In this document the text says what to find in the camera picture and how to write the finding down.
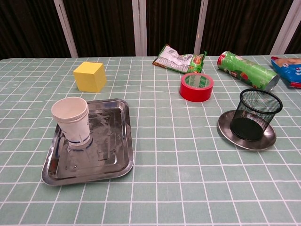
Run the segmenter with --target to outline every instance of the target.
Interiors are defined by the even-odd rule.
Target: paper cup
[[[90,139],[89,107],[80,97],[67,97],[51,108],[54,120],[60,126],[70,145],[84,145]]]

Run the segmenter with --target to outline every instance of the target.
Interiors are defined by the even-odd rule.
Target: green checkered tablecloth
[[[0,225],[301,225],[301,89],[280,80],[273,90],[284,105],[271,122],[275,145],[238,148],[217,121],[248,86],[219,71],[217,58],[205,60],[215,84],[203,103],[182,99],[182,75],[154,67],[154,57],[1,60]],[[246,58],[269,67],[269,56]],[[100,93],[78,91],[72,71],[83,61],[105,64]],[[56,126],[50,108],[71,96],[128,102],[135,164],[127,175],[41,181]]]

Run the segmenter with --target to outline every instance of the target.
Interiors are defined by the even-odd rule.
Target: yellow sponge block
[[[98,93],[107,82],[101,63],[83,62],[73,74],[77,87],[84,92]]]

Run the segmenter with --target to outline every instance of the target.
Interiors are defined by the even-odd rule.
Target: red tape roll
[[[202,73],[188,73],[181,78],[180,95],[189,101],[202,102],[210,98],[214,81]]]

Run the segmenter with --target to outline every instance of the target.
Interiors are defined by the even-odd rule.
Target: dark curtain
[[[146,0],[147,54],[157,56],[165,44],[192,54],[201,0]]]
[[[293,0],[209,0],[201,51],[268,55]]]
[[[131,0],[64,0],[79,57],[135,56]]]
[[[292,40],[290,41],[290,44],[286,48],[285,53],[301,53],[301,22],[299,23],[298,28],[295,31]]]
[[[70,57],[53,0],[0,1],[0,58]]]

